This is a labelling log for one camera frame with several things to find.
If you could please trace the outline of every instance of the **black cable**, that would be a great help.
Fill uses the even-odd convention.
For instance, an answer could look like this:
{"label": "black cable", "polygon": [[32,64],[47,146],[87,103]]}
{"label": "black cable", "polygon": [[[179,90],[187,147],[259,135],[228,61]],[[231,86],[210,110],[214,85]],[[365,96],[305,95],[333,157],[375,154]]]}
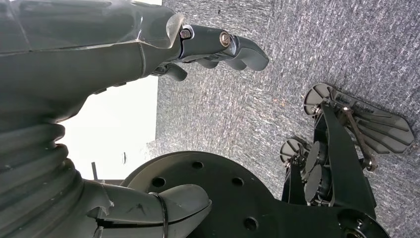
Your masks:
{"label": "black cable", "polygon": [[168,238],[168,230],[169,230],[169,221],[168,221],[168,209],[166,207],[165,200],[157,193],[157,192],[150,192],[149,194],[155,196],[161,206],[163,212],[163,238]]}

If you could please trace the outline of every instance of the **gray carpet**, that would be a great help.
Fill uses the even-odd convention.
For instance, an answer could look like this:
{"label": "gray carpet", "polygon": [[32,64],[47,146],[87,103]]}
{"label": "gray carpet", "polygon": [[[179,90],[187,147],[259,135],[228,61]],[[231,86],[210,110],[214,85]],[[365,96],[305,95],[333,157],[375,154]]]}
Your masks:
{"label": "gray carpet", "polygon": [[[405,117],[419,136],[420,3],[401,0],[164,0],[188,24],[251,38],[269,55],[262,72],[224,64],[183,65],[184,82],[159,80],[157,156],[201,150],[228,157],[281,195],[281,144],[311,141],[302,99],[327,82]],[[402,156],[379,156],[368,173],[379,222],[395,238],[420,237],[420,144]]]}

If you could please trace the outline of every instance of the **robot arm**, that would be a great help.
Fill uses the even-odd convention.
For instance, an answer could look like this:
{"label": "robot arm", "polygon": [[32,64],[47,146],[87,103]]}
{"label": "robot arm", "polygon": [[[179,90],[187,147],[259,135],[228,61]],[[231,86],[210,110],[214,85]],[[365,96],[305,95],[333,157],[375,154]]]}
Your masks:
{"label": "robot arm", "polygon": [[127,0],[0,0],[0,238],[184,238],[206,217],[199,186],[147,194],[83,180],[55,144],[56,123],[108,87],[183,80],[177,62],[268,64],[252,41],[182,20]]}

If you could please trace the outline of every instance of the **mounting hole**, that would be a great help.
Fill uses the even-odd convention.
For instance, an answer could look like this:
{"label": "mounting hole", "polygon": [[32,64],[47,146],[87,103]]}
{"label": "mounting hole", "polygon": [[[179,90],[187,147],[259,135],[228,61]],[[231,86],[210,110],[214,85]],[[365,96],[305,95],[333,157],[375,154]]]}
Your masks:
{"label": "mounting hole", "polygon": [[363,238],[364,236],[356,230],[347,230],[345,232],[346,238]]}
{"label": "mounting hole", "polygon": [[244,220],[244,226],[247,230],[256,231],[258,229],[258,222],[253,217],[248,217]]}
{"label": "mounting hole", "polygon": [[163,187],[165,185],[166,181],[164,178],[154,178],[152,180],[152,185],[155,187]]}
{"label": "mounting hole", "polygon": [[238,187],[242,187],[244,185],[244,181],[241,178],[233,178],[232,183]]}
{"label": "mounting hole", "polygon": [[200,169],[202,169],[202,168],[204,167],[203,163],[198,162],[198,161],[194,162],[194,163],[192,164],[192,166],[193,166],[193,168],[194,168],[194,169],[196,169],[196,170],[200,170]]}

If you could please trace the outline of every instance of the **metal screw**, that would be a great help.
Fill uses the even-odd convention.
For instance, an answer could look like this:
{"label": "metal screw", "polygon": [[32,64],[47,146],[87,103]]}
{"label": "metal screw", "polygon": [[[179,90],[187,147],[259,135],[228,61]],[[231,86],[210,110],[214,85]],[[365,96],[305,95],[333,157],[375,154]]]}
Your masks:
{"label": "metal screw", "polygon": [[230,35],[229,35],[229,33],[225,32],[225,31],[222,31],[222,33],[220,34],[220,43],[224,47],[228,47],[230,45]]}
{"label": "metal screw", "polygon": [[191,38],[191,32],[188,29],[181,30],[181,32],[179,32],[179,35],[181,36],[181,39],[190,39]]}
{"label": "metal screw", "polygon": [[313,107],[311,108],[311,111],[312,111],[313,113],[315,113],[315,114],[318,114],[320,110],[321,110],[321,108],[319,107],[319,105],[317,105],[317,106],[313,106]]}

